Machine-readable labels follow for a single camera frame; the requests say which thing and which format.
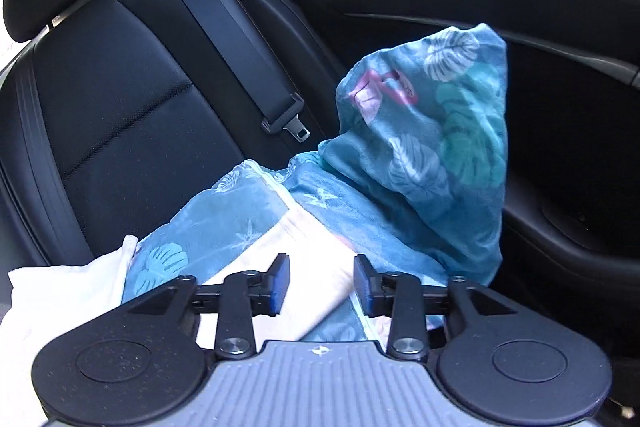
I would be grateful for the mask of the blue flamingo print storage bag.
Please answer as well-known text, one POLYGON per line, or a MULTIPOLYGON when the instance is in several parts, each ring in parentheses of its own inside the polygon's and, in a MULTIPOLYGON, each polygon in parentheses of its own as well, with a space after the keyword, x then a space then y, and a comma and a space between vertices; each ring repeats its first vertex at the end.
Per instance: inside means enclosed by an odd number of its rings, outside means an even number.
POLYGON ((335 91, 340 132, 271 170, 247 160, 139 243, 122 297, 212 278, 303 211, 381 272, 495 276, 506 195, 506 44, 449 27, 363 57, 335 91))

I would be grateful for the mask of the cream white garment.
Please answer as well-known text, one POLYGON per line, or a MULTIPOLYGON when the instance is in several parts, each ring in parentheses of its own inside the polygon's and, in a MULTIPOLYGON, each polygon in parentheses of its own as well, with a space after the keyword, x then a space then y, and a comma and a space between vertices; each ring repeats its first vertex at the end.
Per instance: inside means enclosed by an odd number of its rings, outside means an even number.
MULTIPOLYGON (((258 343, 266 340, 386 343, 390 320, 368 319, 352 293, 354 252, 303 211, 290 210, 260 239, 212 278, 219 283, 242 269, 263 270, 273 255, 290 257, 290 285, 276 317, 258 317, 258 343)), ((48 341, 116 308, 125 275, 141 249, 127 236, 117 251, 82 267, 20 268, 10 272, 11 306, 1 322, 1 347, 39 350, 48 341)))

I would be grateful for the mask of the seat belt buckle tongue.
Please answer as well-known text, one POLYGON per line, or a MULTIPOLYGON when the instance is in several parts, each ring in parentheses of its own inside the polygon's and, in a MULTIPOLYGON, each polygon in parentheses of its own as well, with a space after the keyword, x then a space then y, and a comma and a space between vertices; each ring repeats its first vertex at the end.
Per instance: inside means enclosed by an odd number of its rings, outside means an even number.
POLYGON ((298 93, 292 93, 291 98, 291 106, 275 121, 269 122, 267 118, 262 120, 262 129, 270 135, 286 131, 298 143, 304 143, 311 136, 310 131, 299 119, 299 114, 305 108, 305 101, 298 93))

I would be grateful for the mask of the black leather car seat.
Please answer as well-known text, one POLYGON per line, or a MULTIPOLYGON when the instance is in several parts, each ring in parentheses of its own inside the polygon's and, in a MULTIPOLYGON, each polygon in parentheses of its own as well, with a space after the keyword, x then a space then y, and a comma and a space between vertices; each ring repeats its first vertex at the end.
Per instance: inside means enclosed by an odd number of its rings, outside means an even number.
POLYGON ((1 269, 83 265, 240 162, 337 132, 344 67, 290 0, 88 0, 1 89, 1 269), (292 103, 311 136, 262 129, 292 103))

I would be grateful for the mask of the black car door panel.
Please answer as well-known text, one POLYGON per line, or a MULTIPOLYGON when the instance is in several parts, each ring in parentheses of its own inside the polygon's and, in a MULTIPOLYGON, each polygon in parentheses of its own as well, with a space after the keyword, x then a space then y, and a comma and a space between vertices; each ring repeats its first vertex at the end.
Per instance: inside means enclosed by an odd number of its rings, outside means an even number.
POLYGON ((495 288, 577 329, 639 412, 639 0, 293 0, 344 62, 484 23, 509 51, 495 288))

